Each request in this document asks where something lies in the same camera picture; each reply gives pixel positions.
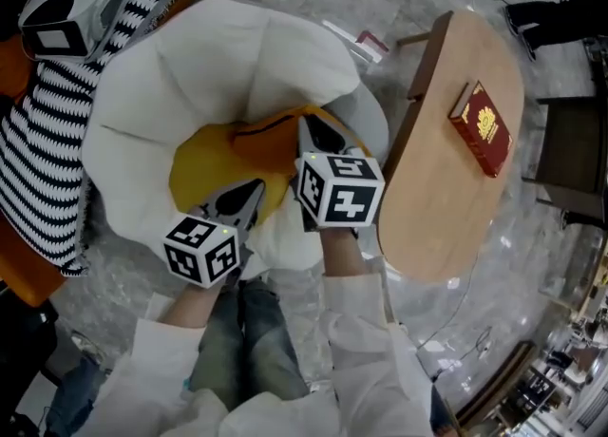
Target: wooden table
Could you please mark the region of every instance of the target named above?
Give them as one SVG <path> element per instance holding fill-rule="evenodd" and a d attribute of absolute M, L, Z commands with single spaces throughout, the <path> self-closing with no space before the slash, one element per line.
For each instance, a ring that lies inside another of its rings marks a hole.
<path fill-rule="evenodd" d="M 409 90 L 413 100 L 385 167 L 378 238 L 404 276 L 437 282 L 470 269 L 493 219 L 515 144 L 498 178 L 482 171 L 447 120 L 467 82 L 480 80 L 514 143 L 523 113 L 519 67 L 500 35 L 478 14 L 442 15 Z"/>

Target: gray floor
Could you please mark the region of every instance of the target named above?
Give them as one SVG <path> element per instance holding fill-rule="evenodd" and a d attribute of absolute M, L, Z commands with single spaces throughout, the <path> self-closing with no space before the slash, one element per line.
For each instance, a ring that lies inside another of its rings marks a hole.
<path fill-rule="evenodd" d="M 491 0 L 250 1 L 331 22 L 354 36 L 368 29 L 389 45 L 392 52 L 379 64 L 363 59 L 357 59 L 357 64 L 364 82 L 384 107 L 393 135 L 404 118 L 408 106 L 405 95 L 423 51 L 420 45 L 395 51 L 396 38 L 428 30 L 447 10 L 471 7 L 486 17 L 519 58 L 526 87 L 522 130 L 500 209 L 477 262 L 448 284 L 424 286 L 399 276 L 390 282 L 397 313 L 411 337 L 422 344 L 433 335 L 421 351 L 427 371 L 433 374 L 447 368 L 439 379 L 439 389 L 453 406 L 460 406 L 516 341 L 536 334 L 535 328 L 549 306 L 538 293 L 545 278 L 559 284 L 568 266 L 570 272 L 577 271 L 570 262 L 580 228 L 561 231 L 559 212 L 537 204 L 537 188 L 522 184 L 520 176 L 534 167 L 542 143 L 538 126 L 543 124 L 544 111 L 534 99 L 593 91 L 582 45 L 544 48 L 538 62 L 532 64 L 507 31 L 501 4 Z M 53 301 L 64 323 L 97 341 L 111 361 L 127 348 L 136 317 L 143 314 L 152 292 L 171 295 L 180 283 L 165 273 L 162 263 L 146 248 L 109 231 L 97 199 L 91 217 L 91 276 L 70 280 Z M 592 230 L 587 236 L 596 238 L 597 234 Z M 369 241 L 370 233 L 364 238 L 368 240 L 364 247 L 373 253 L 377 248 Z M 577 250 L 577 257 L 583 259 L 589 257 L 592 247 L 585 242 Z M 315 328 L 320 310 L 318 279 L 319 274 L 304 279 L 284 274 L 274 280 L 304 373 L 316 381 L 327 378 L 331 368 L 327 348 Z M 459 305 L 459 312 L 449 321 Z M 489 337 L 480 344 L 486 329 Z M 489 351 L 483 351 L 486 343 Z"/>

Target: book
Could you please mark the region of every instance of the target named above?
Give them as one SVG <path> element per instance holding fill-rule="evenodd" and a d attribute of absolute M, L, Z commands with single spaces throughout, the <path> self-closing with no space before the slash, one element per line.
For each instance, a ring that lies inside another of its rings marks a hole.
<path fill-rule="evenodd" d="M 489 177 L 498 177 L 513 139 L 481 82 L 468 83 L 449 120 Z"/>

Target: yellow plush toy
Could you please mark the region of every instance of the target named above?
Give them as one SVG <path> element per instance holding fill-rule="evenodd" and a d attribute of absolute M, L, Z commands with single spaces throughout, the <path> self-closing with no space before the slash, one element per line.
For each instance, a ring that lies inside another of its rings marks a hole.
<path fill-rule="evenodd" d="M 256 124 L 208 124 L 176 151 L 169 187 L 178 209 L 188 212 L 221 187 L 260 178 L 266 182 L 266 197 L 257 222 L 263 222 L 283 201 L 295 176 L 297 122 L 303 115 L 332 122 L 370 155 L 345 125 L 311 104 Z"/>

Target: black and white striped fabric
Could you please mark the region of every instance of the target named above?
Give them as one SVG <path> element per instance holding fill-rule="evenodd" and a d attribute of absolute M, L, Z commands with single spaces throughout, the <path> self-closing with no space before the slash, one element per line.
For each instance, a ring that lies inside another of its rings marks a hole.
<path fill-rule="evenodd" d="M 41 62 L 34 88 L 0 126 L 0 208 L 64 276 L 86 271 L 81 232 L 87 179 L 81 144 L 93 92 L 112 56 L 149 29 L 170 1 L 128 0 L 95 62 Z"/>

